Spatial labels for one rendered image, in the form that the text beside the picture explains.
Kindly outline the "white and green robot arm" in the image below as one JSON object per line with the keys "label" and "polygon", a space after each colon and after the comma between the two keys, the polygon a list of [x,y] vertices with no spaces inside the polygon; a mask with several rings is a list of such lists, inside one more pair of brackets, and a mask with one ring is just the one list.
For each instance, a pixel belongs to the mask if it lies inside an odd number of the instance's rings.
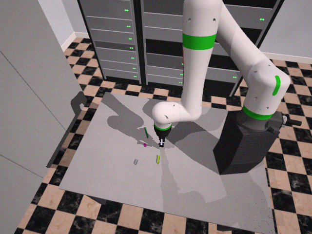
{"label": "white and green robot arm", "polygon": [[285,123],[301,126],[276,111],[289,85],[278,69],[245,35],[222,0],[185,0],[183,5],[183,86],[181,101],[162,101],[152,109],[154,130],[167,135],[172,123],[192,122],[201,116],[205,76],[215,39],[242,74],[247,86],[236,120],[253,132],[278,134]]}

